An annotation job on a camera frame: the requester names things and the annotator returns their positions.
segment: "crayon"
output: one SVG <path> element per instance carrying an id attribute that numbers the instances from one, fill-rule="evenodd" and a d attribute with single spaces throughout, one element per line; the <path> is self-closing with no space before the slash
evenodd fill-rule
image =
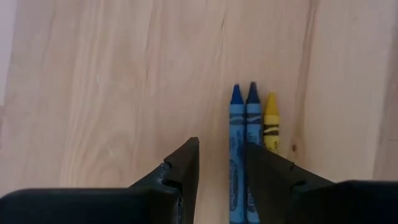
<path id="1" fill-rule="evenodd" d="M 264 143 L 268 150 L 279 154 L 279 112 L 274 93 L 268 95 L 264 112 Z"/>
<path id="2" fill-rule="evenodd" d="M 229 106 L 229 223 L 244 224 L 244 102 L 234 86 Z"/>
<path id="3" fill-rule="evenodd" d="M 246 141 L 260 146 L 262 143 L 262 108 L 257 94 L 255 82 L 250 83 L 249 95 L 246 100 Z M 260 223 L 254 200 L 248 187 L 247 211 L 248 224 Z"/>

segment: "black plastic part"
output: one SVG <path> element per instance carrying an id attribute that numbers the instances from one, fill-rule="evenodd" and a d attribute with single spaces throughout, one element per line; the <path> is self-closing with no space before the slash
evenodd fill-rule
<path id="1" fill-rule="evenodd" d="M 193 223 L 199 142 L 190 138 L 126 189 L 27 189 L 0 199 L 0 223 Z"/>
<path id="2" fill-rule="evenodd" d="M 334 184 L 248 144 L 248 184 L 261 223 L 398 223 L 398 183 Z"/>

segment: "blue crayon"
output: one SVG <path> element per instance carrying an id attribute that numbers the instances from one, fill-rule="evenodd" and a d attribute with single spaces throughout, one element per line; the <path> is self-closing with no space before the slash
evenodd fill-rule
<path id="1" fill-rule="evenodd" d="M 245 221 L 244 109 L 239 85 L 235 85 L 229 106 L 229 224 Z"/>
<path id="2" fill-rule="evenodd" d="M 263 145 L 262 137 L 262 116 L 261 116 L 261 103 L 257 94 L 256 83 L 250 83 L 249 96 L 246 100 L 246 140 L 250 143 Z M 254 200 L 251 196 L 248 187 L 247 196 L 247 213 L 248 224 L 260 223 L 259 215 L 257 214 L 256 207 L 254 206 Z"/>

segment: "crayon tip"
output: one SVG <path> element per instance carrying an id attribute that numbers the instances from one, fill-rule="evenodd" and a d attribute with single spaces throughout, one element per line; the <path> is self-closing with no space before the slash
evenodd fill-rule
<path id="1" fill-rule="evenodd" d="M 241 94 L 241 90 L 239 88 L 239 84 L 234 85 L 234 90 L 232 92 L 231 104 L 243 104 L 243 98 Z"/>
<path id="2" fill-rule="evenodd" d="M 249 95 L 246 103 L 260 103 L 259 95 L 257 94 L 256 82 L 250 83 Z"/>
<path id="3" fill-rule="evenodd" d="M 275 93 L 269 93 L 268 98 L 267 98 L 267 104 L 266 104 L 266 111 L 264 114 L 267 115 L 274 115 L 274 116 L 279 116 L 278 112 L 278 106 L 276 104 L 276 97 Z"/>

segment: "yellow crayon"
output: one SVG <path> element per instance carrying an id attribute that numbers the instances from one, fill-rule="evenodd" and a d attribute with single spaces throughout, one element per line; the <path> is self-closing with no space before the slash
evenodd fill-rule
<path id="1" fill-rule="evenodd" d="M 264 112 L 264 144 L 268 150 L 279 154 L 279 112 L 274 93 L 269 93 Z"/>

